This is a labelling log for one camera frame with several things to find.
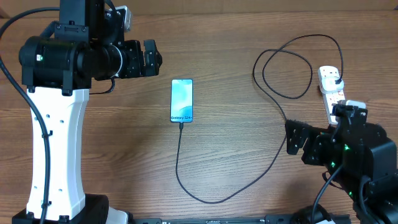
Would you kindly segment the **black Galaxy smartphone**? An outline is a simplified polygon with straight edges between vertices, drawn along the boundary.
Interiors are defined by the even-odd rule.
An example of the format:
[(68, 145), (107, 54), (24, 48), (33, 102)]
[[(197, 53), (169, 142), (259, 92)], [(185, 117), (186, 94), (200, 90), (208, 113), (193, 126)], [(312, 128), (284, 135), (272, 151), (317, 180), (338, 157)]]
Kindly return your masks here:
[(193, 121), (192, 79), (172, 80), (170, 121), (173, 123), (191, 123)]

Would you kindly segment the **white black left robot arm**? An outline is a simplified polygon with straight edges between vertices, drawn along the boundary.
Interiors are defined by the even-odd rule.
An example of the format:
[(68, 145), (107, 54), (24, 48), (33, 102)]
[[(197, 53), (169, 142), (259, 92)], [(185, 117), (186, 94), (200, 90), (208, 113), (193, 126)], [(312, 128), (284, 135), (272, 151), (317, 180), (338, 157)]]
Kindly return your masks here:
[(153, 40), (126, 40), (132, 13), (111, 1), (61, 1), (59, 18), (19, 52), (19, 92), (32, 113), (33, 173), (26, 208), (13, 223), (132, 223), (81, 178), (82, 127), (92, 81), (152, 77), (162, 56)]

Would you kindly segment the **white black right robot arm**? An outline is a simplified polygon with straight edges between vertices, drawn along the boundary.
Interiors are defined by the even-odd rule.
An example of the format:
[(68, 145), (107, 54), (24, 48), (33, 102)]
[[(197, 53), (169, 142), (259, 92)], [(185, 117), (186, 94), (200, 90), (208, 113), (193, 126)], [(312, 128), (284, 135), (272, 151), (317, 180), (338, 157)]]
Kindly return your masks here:
[(323, 129), (288, 120), (285, 130), (288, 154), (302, 149), (304, 164), (326, 167), (361, 223), (397, 223), (397, 146), (380, 125), (341, 118)]

